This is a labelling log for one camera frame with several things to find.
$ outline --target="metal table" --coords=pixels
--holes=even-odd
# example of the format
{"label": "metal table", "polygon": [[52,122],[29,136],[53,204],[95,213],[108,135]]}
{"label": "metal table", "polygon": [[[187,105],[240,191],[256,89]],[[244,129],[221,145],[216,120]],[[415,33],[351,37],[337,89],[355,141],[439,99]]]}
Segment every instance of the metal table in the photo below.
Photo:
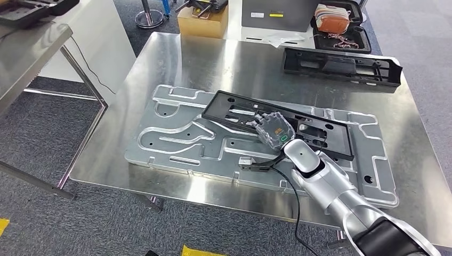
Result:
{"label": "metal table", "polygon": [[[96,90],[68,49],[64,46],[64,43],[71,38],[71,36],[72,30],[68,25],[57,24],[52,21],[26,30],[14,30],[12,28],[0,26],[0,114],[24,91],[60,97],[94,100],[101,104],[98,114],[57,186],[0,161],[0,171],[40,187],[49,193],[57,194],[69,199],[74,198],[74,195],[64,191],[63,187],[69,178],[69,172],[72,169],[74,160],[82,151],[107,108],[107,104],[102,96]],[[94,96],[27,88],[30,82],[58,50],[61,51]]]}
{"label": "metal table", "polygon": [[[283,50],[271,45],[152,33],[70,178],[294,221],[293,194],[129,164],[124,152],[154,88],[169,84],[212,92],[221,89],[247,97],[370,113],[380,121],[400,196],[400,205],[387,212],[413,225],[436,246],[451,248],[452,195],[405,77],[394,89],[287,75],[281,71],[282,58]],[[308,197],[301,198],[301,220],[338,228]]]}

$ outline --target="silver robotic arm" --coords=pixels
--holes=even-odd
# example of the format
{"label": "silver robotic arm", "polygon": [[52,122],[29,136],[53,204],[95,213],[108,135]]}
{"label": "silver robotic arm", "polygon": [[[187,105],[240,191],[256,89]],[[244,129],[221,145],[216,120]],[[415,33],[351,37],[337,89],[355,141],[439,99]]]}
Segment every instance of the silver robotic arm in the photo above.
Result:
{"label": "silver robotic arm", "polygon": [[279,113],[256,117],[260,138],[294,163],[293,179],[337,221],[360,256],[441,256],[412,226],[369,204],[346,172],[323,152],[294,139],[291,125],[281,118]]}

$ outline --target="black plastic tray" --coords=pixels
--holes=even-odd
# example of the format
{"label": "black plastic tray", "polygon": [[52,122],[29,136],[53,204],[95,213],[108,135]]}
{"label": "black plastic tray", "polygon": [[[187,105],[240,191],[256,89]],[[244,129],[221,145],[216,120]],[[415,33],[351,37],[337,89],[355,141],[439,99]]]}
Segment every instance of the black plastic tray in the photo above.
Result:
{"label": "black plastic tray", "polygon": [[18,29],[27,28],[49,14],[50,10],[44,4],[9,1],[0,5],[0,24]]}
{"label": "black plastic tray", "polygon": [[362,12],[359,8],[358,3],[350,0],[323,0],[321,3],[325,5],[345,8],[347,11],[350,11],[350,25],[347,32],[345,32],[343,36],[348,39],[348,42],[358,44],[359,48],[355,49],[334,47],[334,44],[340,42],[340,40],[328,38],[328,33],[319,31],[315,18],[313,18],[311,20],[311,26],[315,35],[314,43],[317,49],[364,54],[372,52],[372,46],[370,45],[367,32],[363,27],[360,26],[362,23]]}
{"label": "black plastic tray", "polygon": [[284,49],[286,73],[340,81],[353,81],[397,87],[402,67],[391,59],[354,57],[316,50]]}
{"label": "black plastic tray", "polygon": [[231,128],[257,134],[256,129],[246,123],[253,121],[255,114],[271,112],[280,112],[294,128],[296,137],[304,140],[312,149],[322,148],[331,158],[353,160],[349,128],[344,123],[224,91],[217,91],[201,116]]}
{"label": "black plastic tray", "polygon": [[0,5],[0,25],[27,28],[50,15],[61,16],[79,2],[80,0],[9,1]]}

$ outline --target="open case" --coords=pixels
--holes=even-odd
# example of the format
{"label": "open case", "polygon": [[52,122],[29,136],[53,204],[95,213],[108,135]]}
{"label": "open case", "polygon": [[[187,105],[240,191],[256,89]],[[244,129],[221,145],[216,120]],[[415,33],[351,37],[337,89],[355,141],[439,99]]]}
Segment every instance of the open case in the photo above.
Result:
{"label": "open case", "polygon": [[50,15],[61,16],[80,0],[7,1],[0,5],[0,25],[28,28]]}
{"label": "open case", "polygon": [[362,23],[362,12],[359,8],[358,3],[351,0],[323,0],[321,2],[325,5],[331,5],[335,7],[345,8],[350,12],[350,25],[347,32],[342,34],[347,38],[348,42],[356,43],[359,48],[339,48],[334,47],[334,44],[339,43],[339,39],[328,38],[328,33],[319,31],[316,25],[315,18],[311,21],[311,26],[313,28],[314,43],[316,49],[330,50],[330,51],[341,51],[341,52],[355,52],[368,54],[372,51],[370,46],[369,37],[367,36],[366,30],[361,27]]}

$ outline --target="aluminum fixture plate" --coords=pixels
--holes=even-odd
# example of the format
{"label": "aluminum fixture plate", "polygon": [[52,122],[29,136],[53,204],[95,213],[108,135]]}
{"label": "aluminum fixture plate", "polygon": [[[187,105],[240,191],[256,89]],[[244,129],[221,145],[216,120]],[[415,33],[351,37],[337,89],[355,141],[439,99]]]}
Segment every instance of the aluminum fixture plate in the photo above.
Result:
{"label": "aluminum fixture plate", "polygon": [[[200,90],[157,86],[130,140],[125,158],[132,164],[160,170],[293,193],[276,172],[250,172],[239,168],[241,156],[264,162],[278,153],[262,145],[256,134],[201,118],[213,96],[213,93]],[[355,157],[352,161],[339,158],[335,161],[346,171],[359,194],[370,203],[387,209],[398,205],[396,186],[375,116],[264,101],[347,124]],[[292,166],[286,159],[276,168],[290,177]]]}

